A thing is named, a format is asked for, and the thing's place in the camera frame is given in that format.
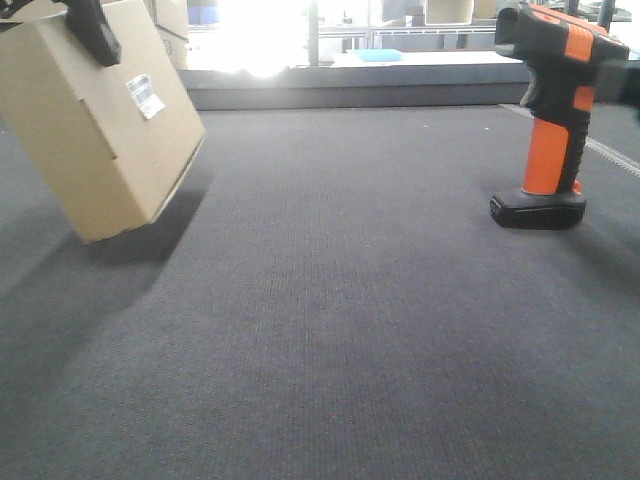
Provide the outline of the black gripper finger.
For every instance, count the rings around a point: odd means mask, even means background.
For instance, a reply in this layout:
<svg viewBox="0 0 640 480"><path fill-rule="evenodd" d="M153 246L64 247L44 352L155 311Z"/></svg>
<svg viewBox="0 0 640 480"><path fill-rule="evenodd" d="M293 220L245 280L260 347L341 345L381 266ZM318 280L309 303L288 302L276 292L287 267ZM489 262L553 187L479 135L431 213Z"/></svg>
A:
<svg viewBox="0 0 640 480"><path fill-rule="evenodd" d="M639 61L610 60L598 69L595 98L599 102L639 107Z"/></svg>
<svg viewBox="0 0 640 480"><path fill-rule="evenodd" d="M65 23L94 60L104 67L121 61L121 44L113 33L99 1L69 0Z"/></svg>

